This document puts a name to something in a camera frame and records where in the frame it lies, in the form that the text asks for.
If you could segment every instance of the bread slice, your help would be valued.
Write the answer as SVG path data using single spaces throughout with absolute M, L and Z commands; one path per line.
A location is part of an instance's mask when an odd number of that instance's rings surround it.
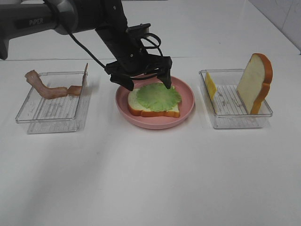
M 163 112 L 154 112 L 149 108 L 143 107 L 137 100 L 137 92 L 140 88 L 136 88 L 128 94 L 127 104 L 130 113 L 134 116 L 142 116 L 142 117 L 157 117 L 157 116 L 167 116 L 167 117 L 180 117 L 179 106 L 174 106 L 169 111 Z
M 273 69 L 269 59 L 261 53 L 252 54 L 237 86 L 248 114 L 258 114 L 261 103 L 269 92 L 272 78 Z

